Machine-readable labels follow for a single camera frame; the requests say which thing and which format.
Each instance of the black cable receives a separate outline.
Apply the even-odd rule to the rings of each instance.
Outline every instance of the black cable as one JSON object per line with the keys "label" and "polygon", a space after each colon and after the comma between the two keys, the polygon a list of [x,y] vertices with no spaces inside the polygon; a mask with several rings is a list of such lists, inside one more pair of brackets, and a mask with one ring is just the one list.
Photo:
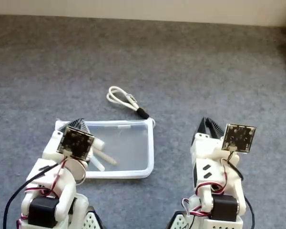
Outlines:
{"label": "black cable", "polygon": [[227,163],[238,174],[240,179],[243,181],[244,180],[243,174],[231,162],[227,161]]}
{"label": "black cable", "polygon": [[191,226],[189,227],[189,229],[191,229],[192,225],[194,224],[194,219],[195,219],[195,216],[193,216],[193,221],[192,221]]}
{"label": "black cable", "polygon": [[[243,181],[244,180],[243,174],[231,162],[227,161],[227,163],[238,174],[238,176]],[[246,201],[246,203],[247,203],[247,205],[248,205],[248,207],[250,208],[250,211],[251,211],[251,216],[252,216],[251,229],[254,229],[255,228],[255,214],[254,214],[254,211],[253,211],[253,207],[252,207],[252,205],[250,204],[249,200],[247,199],[247,197],[245,195],[244,195],[244,198],[245,198],[245,201]]]}
{"label": "black cable", "polygon": [[21,190],[23,190],[30,182],[32,182],[33,180],[41,177],[42,175],[44,175],[46,172],[50,171],[51,169],[53,169],[54,167],[56,167],[58,165],[58,163],[56,163],[53,166],[49,166],[49,167],[45,167],[44,170],[42,170],[40,173],[38,173],[37,175],[33,176],[31,179],[27,180],[23,185],[21,185],[19,187],[19,189],[16,190],[16,192],[11,196],[11,198],[9,199],[8,203],[5,206],[5,210],[4,210],[4,216],[3,216],[3,229],[6,229],[6,224],[7,224],[7,219],[8,219],[8,213],[9,213],[9,208],[10,208],[10,204],[12,203],[12,201],[15,199],[15,197],[20,193]]}
{"label": "black cable", "polygon": [[251,229],[254,229],[255,228],[255,214],[254,214],[254,211],[253,211],[253,207],[252,207],[252,205],[250,204],[249,200],[247,199],[247,197],[245,195],[244,195],[244,197],[245,197],[245,201],[246,201],[248,207],[250,208],[251,215],[252,215]]}

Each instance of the wire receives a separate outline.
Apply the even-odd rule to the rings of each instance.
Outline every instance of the wire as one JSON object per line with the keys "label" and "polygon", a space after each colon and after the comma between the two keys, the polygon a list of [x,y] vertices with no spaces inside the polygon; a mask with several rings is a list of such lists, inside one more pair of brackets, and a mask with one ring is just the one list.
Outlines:
{"label": "wire", "polygon": [[185,209],[187,216],[190,215],[189,210],[187,209],[187,207],[184,205],[184,202],[186,202],[187,204],[189,204],[189,199],[188,198],[183,198],[181,200],[181,205],[182,207]]}
{"label": "wire", "polygon": [[55,165],[46,167],[43,171],[41,171],[40,173],[36,174],[35,176],[33,176],[31,179],[27,180],[23,185],[21,185],[15,192],[14,194],[10,197],[9,201],[7,202],[6,206],[5,206],[5,210],[4,210],[4,215],[3,215],[3,229],[7,229],[6,225],[7,225],[7,219],[8,219],[8,213],[9,213],[9,208],[10,208],[10,204],[12,203],[12,201],[15,199],[15,197],[20,193],[21,190],[23,190],[29,183],[31,183],[33,180],[41,177],[42,175],[44,175],[46,172],[50,171],[51,169],[53,169],[54,167],[58,166],[59,163],[56,163]]}
{"label": "wire", "polygon": [[[243,174],[229,161],[225,160],[228,165],[238,174],[238,176],[241,178],[241,180],[243,181],[244,180],[244,176]],[[255,214],[254,214],[254,210],[253,210],[253,207],[251,205],[251,203],[249,202],[249,200],[247,199],[247,197],[244,195],[244,198],[245,198],[245,201],[251,211],[251,216],[252,216],[252,225],[251,225],[251,229],[254,229],[255,228]]]}
{"label": "wire", "polygon": [[244,198],[245,198],[245,201],[248,205],[248,207],[250,208],[250,211],[251,211],[251,216],[252,216],[252,225],[251,225],[251,229],[254,229],[255,228],[255,214],[254,214],[254,211],[253,211],[253,207],[252,205],[250,204],[249,200],[247,199],[247,197],[244,195]]}
{"label": "wire", "polygon": [[86,176],[86,168],[80,160],[77,160],[77,161],[81,164],[81,166],[83,168],[83,173],[84,173],[84,176],[82,177],[82,179],[78,183],[76,183],[76,185],[81,185],[82,183],[84,183],[84,181],[86,180],[86,177],[87,177]]}
{"label": "wire", "polygon": [[24,192],[30,192],[30,191],[48,191],[47,193],[43,193],[43,195],[48,196],[49,194],[53,193],[55,195],[55,198],[59,198],[59,196],[51,189],[47,188],[47,187],[30,187],[24,190]]}
{"label": "wire", "polygon": [[58,181],[59,178],[60,178],[60,174],[59,174],[59,173],[60,173],[61,169],[63,169],[63,168],[65,167],[66,162],[67,162],[67,159],[64,159],[64,160],[62,161],[61,167],[60,167],[60,169],[59,169],[58,172],[57,172],[57,176],[56,176],[56,178],[55,178],[55,180],[54,180],[54,182],[53,182],[53,184],[52,184],[52,187],[51,187],[51,192],[53,192],[53,193],[55,193],[55,192],[54,192],[54,188],[55,188],[55,186],[56,186],[57,181]]}
{"label": "wire", "polygon": [[[123,102],[121,99],[116,97],[114,94],[115,93],[122,93],[125,98],[128,100],[127,102]],[[106,98],[109,102],[114,103],[114,104],[121,104],[123,106],[126,106],[132,110],[134,110],[141,118],[143,119],[148,119],[150,118],[149,115],[139,107],[136,99],[133,97],[132,94],[127,93],[124,91],[122,88],[117,87],[117,86],[111,86],[108,90],[108,93],[106,95]],[[153,128],[156,126],[156,122],[153,118],[150,118],[153,122]]]}
{"label": "wire", "polygon": [[191,225],[190,225],[189,229],[191,229],[191,228],[192,228],[192,225],[194,224],[194,220],[195,220],[195,216],[193,216],[193,221],[192,221],[192,223],[191,223]]}
{"label": "wire", "polygon": [[21,229],[21,220],[16,221],[16,229]]}
{"label": "wire", "polygon": [[197,186],[197,188],[196,188],[196,191],[195,191],[195,194],[196,194],[196,195],[198,195],[198,189],[199,189],[200,187],[206,186],[206,185],[211,185],[211,186],[215,185],[215,186],[217,186],[218,190],[214,190],[214,189],[211,187],[211,190],[212,190],[213,193],[216,193],[216,194],[223,194],[223,193],[224,193],[225,187],[226,187],[226,185],[227,185],[227,183],[228,183],[228,176],[227,176],[227,173],[226,173],[225,165],[222,164],[222,160],[225,160],[225,159],[224,159],[224,158],[221,158],[221,159],[220,159],[220,163],[221,163],[221,165],[224,167],[225,184],[222,185],[222,184],[220,184],[220,183],[218,183],[218,182],[213,182],[213,181],[202,182],[202,183],[200,183],[200,184]]}

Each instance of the black mesh piece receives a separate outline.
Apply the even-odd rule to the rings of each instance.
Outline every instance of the black mesh piece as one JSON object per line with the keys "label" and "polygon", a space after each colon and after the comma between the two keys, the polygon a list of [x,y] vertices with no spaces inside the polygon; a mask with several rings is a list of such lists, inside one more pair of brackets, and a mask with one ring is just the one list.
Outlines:
{"label": "black mesh piece", "polygon": [[87,125],[85,124],[85,121],[83,118],[79,118],[79,119],[76,119],[74,121],[71,121],[65,125],[63,125],[61,128],[59,128],[58,130],[61,131],[61,132],[65,132],[66,130],[66,127],[67,126],[70,126],[70,127],[73,127],[75,129],[78,129],[78,130],[81,130],[83,132],[86,132],[88,134],[90,134],[90,130],[89,128],[87,127]]}

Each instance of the white plastic stick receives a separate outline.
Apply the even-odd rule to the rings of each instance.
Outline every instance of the white plastic stick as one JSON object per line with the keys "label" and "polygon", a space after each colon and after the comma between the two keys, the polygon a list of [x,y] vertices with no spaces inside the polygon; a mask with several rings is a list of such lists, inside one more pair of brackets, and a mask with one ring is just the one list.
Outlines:
{"label": "white plastic stick", "polygon": [[97,148],[93,148],[93,153],[103,160],[107,161],[109,164],[116,165],[117,162],[112,157],[108,156],[107,154],[103,153],[101,150]]}
{"label": "white plastic stick", "polygon": [[92,162],[92,164],[95,165],[95,167],[98,168],[98,170],[100,170],[101,172],[105,171],[105,167],[101,164],[101,162],[99,162],[98,159],[96,159],[95,156],[92,156],[90,161]]}

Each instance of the perforated white panel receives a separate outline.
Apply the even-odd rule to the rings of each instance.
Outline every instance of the perforated white panel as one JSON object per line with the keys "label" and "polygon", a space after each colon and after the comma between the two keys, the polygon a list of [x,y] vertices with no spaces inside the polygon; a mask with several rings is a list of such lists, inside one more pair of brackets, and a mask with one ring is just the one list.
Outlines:
{"label": "perforated white panel", "polygon": [[236,218],[236,222],[205,219],[203,229],[243,229],[243,221],[240,217]]}
{"label": "perforated white panel", "polygon": [[89,212],[86,215],[82,229],[100,229],[100,225],[93,212]]}
{"label": "perforated white panel", "polygon": [[183,215],[177,215],[170,229],[188,229],[187,222]]}

